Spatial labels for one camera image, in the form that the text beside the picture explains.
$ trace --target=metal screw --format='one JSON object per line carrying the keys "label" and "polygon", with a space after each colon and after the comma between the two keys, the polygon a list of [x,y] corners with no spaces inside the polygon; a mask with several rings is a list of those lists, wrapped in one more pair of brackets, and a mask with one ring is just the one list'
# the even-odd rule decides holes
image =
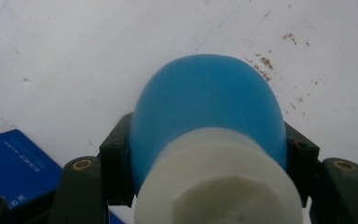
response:
{"label": "metal screw", "polygon": [[76,171],[80,171],[80,170],[88,169],[89,167],[91,167],[91,165],[92,165],[91,160],[80,160],[80,161],[76,161],[72,166],[72,168]]}
{"label": "metal screw", "polygon": [[345,161],[334,161],[334,164],[336,167],[338,167],[340,170],[346,171],[346,172],[355,172],[356,167],[348,162]]}

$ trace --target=white plastic cap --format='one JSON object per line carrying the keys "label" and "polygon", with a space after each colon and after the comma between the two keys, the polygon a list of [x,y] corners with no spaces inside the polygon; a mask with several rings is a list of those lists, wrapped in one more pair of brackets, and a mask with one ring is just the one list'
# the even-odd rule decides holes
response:
{"label": "white plastic cap", "polygon": [[138,194],[135,223],[301,223],[296,187],[243,134],[202,128],[169,143]]}

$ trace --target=blue book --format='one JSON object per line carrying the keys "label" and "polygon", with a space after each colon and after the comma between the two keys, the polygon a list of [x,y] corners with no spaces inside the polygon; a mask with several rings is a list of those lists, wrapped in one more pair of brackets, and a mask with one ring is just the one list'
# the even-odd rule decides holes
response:
{"label": "blue book", "polygon": [[[0,195],[11,209],[57,188],[62,168],[19,130],[0,133]],[[122,223],[110,214],[110,223]]]}

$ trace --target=white surface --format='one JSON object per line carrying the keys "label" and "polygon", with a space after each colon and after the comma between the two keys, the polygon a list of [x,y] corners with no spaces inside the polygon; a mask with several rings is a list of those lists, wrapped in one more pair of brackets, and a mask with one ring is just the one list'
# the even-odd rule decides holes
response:
{"label": "white surface", "polygon": [[350,0],[0,1],[0,132],[16,126],[60,165],[95,155],[156,70],[195,53],[256,64],[321,159],[358,163]]}
{"label": "white surface", "polygon": [[138,224],[302,221],[290,177],[241,133],[200,128],[175,138],[161,153],[138,194]]}

